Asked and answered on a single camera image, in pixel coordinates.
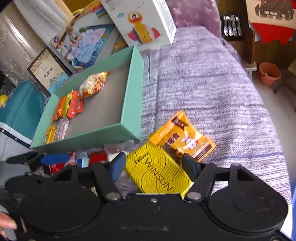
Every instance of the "snack bag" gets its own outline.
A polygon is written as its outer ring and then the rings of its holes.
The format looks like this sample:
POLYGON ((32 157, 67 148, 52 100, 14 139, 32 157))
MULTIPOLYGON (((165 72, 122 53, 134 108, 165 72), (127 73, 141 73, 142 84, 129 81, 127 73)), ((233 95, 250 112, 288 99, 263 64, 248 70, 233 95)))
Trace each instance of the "snack bag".
POLYGON ((64 108, 64 105, 65 105, 65 102, 66 102, 66 96, 65 97, 62 97, 58 104, 57 104, 57 109, 54 111, 54 115, 52 117, 52 121, 56 121, 58 119, 60 119, 62 116, 63 116, 63 108, 64 108))
POLYGON ((150 141, 127 155, 126 171, 144 193, 180 193, 184 198, 193 185, 174 159, 150 141))
POLYGON ((68 109, 70 107, 70 101, 72 99, 72 92, 67 94, 66 101, 63 107, 63 118, 67 117, 68 109))
POLYGON ((45 133, 43 144, 48 144, 54 141, 54 137, 56 134, 56 126, 51 126, 45 133))
POLYGON ((190 124, 184 111, 180 110, 149 139, 154 145, 169 145, 176 150, 177 156, 190 154, 201 162, 214 148, 211 138, 201 134, 190 124))
POLYGON ((76 116, 76 111, 79 105, 79 94, 78 91, 72 91, 72 98, 70 107, 67 113, 67 116, 71 119, 73 119, 76 116))
POLYGON ((79 87, 79 94, 86 98, 99 92, 104 87, 108 74, 109 72, 102 72, 88 76, 79 87))
POLYGON ((60 124, 57 127, 57 132, 55 136, 55 141, 60 141, 65 139, 67 130, 69 128, 70 120, 68 118, 62 119, 60 124))

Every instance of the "mint green box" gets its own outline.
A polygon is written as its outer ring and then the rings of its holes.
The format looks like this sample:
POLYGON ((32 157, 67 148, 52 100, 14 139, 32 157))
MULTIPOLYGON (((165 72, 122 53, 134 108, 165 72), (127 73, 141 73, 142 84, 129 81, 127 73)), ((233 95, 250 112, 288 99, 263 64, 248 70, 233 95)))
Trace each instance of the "mint green box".
POLYGON ((40 153, 61 153, 98 148, 103 144, 141 138, 144 61, 136 47, 126 48, 95 63, 50 97, 31 148, 40 153), (84 99, 84 111, 70 119, 64 140, 43 145, 44 135, 61 97, 77 90, 92 74, 109 71, 104 88, 84 99))

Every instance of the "finger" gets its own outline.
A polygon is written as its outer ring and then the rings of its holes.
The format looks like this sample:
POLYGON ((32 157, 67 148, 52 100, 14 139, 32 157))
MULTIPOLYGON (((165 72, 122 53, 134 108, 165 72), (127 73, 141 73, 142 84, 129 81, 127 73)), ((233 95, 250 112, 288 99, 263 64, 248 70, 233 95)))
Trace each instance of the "finger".
POLYGON ((4 233, 4 230, 1 226, 0 226, 0 235, 2 235, 4 238, 6 238, 6 234, 4 233))
POLYGON ((0 212, 0 226, 8 229, 17 229, 16 222, 8 215, 0 212))

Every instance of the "teal fabric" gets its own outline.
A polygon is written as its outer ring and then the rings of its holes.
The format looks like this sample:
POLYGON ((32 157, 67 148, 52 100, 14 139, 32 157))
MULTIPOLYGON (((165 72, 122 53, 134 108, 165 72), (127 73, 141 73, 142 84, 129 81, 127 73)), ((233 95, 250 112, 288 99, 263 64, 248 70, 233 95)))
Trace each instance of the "teal fabric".
POLYGON ((21 81, 6 107, 0 109, 0 122, 33 139, 42 116, 45 97, 28 81, 21 81))

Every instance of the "white floor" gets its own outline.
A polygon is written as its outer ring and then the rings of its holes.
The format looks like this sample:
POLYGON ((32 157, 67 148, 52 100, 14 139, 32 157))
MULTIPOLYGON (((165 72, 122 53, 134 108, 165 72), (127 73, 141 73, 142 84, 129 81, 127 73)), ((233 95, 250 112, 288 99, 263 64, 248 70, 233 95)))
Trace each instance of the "white floor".
POLYGON ((274 94, 271 88, 261 83, 258 71, 253 73, 253 83, 275 125, 293 184, 296 181, 296 96, 285 87, 274 94))

